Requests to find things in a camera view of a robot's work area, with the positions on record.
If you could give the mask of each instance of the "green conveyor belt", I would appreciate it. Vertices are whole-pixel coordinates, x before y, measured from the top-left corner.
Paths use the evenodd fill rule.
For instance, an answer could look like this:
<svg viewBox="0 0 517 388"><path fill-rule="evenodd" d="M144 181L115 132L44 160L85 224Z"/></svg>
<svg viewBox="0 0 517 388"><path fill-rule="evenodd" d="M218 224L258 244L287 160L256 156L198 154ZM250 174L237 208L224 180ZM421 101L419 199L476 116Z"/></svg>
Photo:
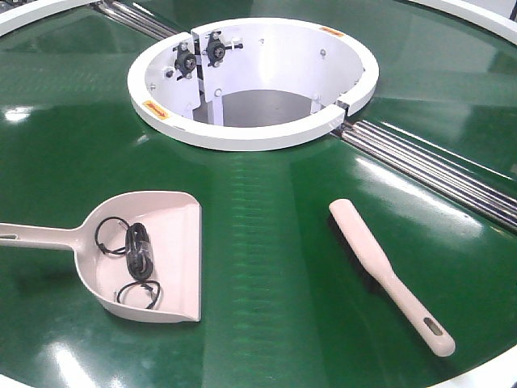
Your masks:
<svg viewBox="0 0 517 388"><path fill-rule="evenodd" d="M279 16L354 36L380 64L358 117L516 195L514 45L405 2L142 5L186 31ZM72 253L0 247L0 373L65 388L64 349L98 388L420 388L517 344L517 236L331 135L225 153L156 132L126 87L152 43L86 7L0 38L0 221L71 228L121 192L189 192L203 207L202 321L125 321L84 288ZM16 107L27 117L8 120ZM385 293L364 288L327 226L339 197L454 336L453 356L434 356Z"/></svg>

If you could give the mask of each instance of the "bolt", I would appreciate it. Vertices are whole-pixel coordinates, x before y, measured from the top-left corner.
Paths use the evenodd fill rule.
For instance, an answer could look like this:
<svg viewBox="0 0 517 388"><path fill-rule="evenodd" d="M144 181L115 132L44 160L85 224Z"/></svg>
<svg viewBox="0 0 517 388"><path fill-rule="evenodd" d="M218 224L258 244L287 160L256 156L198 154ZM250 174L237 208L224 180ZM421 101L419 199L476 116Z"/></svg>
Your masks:
<svg viewBox="0 0 517 388"><path fill-rule="evenodd" d="M165 76L167 78L171 78L174 74L174 67L172 66L167 66L164 70L163 70L163 73L165 74Z"/></svg>
<svg viewBox="0 0 517 388"><path fill-rule="evenodd" d="M192 58L188 58L185 60L185 69L188 71L193 71L195 69L195 60Z"/></svg>
<svg viewBox="0 0 517 388"><path fill-rule="evenodd" d="M225 56L225 49L222 47L217 47L215 50L213 50L213 56L217 59L221 59Z"/></svg>

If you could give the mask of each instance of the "metal rod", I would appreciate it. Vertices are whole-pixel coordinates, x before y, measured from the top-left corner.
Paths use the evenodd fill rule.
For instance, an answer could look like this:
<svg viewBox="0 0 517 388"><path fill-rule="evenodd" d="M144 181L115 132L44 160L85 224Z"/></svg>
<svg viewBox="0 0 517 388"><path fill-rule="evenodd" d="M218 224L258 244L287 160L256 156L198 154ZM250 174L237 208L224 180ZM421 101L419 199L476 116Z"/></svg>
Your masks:
<svg viewBox="0 0 517 388"><path fill-rule="evenodd" d="M356 148L517 232L517 201L374 124L360 121L341 137Z"/></svg>
<svg viewBox="0 0 517 388"><path fill-rule="evenodd" d="M517 206L517 199L512 198L511 196L508 196L502 192L499 192L495 190L494 188L488 186L487 184L482 183L481 181L474 179L471 176L466 175L462 171L460 171L458 168L454 167L449 161L442 162L442 160L446 160L444 158L441 158L438 155L431 155L429 151L426 151L422 147L418 145L414 145L410 142L408 142L405 139L402 139L401 137L398 137L396 135L391 134L389 131L386 131L385 129L382 129L380 127L375 126L372 123L369 123L367 121L362 121L359 123L356 123L355 128L357 129L367 129L372 133L375 133L383 139L385 139L389 144L394 144L397 146L400 146L402 149L406 150L410 154L415 154L418 157L420 157L423 160L426 160L430 163L432 166L436 166L438 169L443 169L444 171L447 171L450 173L453 177L457 178L458 181L461 181L462 183L466 183L471 185L473 188L480 189L480 192L484 192L489 195L490 198L498 201L503 206L508 206L510 209L515 209Z"/></svg>
<svg viewBox="0 0 517 388"><path fill-rule="evenodd" d="M118 11L124 13L125 15L128 15L132 19L138 20L141 23L147 22L147 24L156 29L157 31L160 31L164 36L173 36L178 34L179 32L174 30L173 28L167 27L165 24L162 24L158 22L157 20L151 18L150 16L144 14L143 12L140 12L139 10L135 10L134 8L131 8L130 6L126 6L125 4L121 2L112 2L111 7L117 9Z"/></svg>
<svg viewBox="0 0 517 388"><path fill-rule="evenodd" d="M487 201L494 202L505 209L508 213L511 213L512 209L515 209L514 202L512 201L513 199L510 198L510 200L506 200L506 198L498 196L497 192L494 194L494 189L490 188L490 190L487 190L485 187L481 186L481 183L477 184L474 179L466 179L465 174L455 171L450 166L447 166L445 163L431 157L430 155L425 155L423 152L418 150L412 150L408 145L400 146L395 138L382 137L382 135L377 132L363 131L362 129L357 132L357 134L361 137L368 138L371 142L377 144L388 152L400 155L407 162L414 163L423 170L428 171L430 174L445 179L455 187L462 188L473 195L484 198Z"/></svg>
<svg viewBox="0 0 517 388"><path fill-rule="evenodd" d="M177 33L174 29L120 2L105 0L96 3L94 7L109 18L142 32L147 36L151 36L156 40L162 40Z"/></svg>

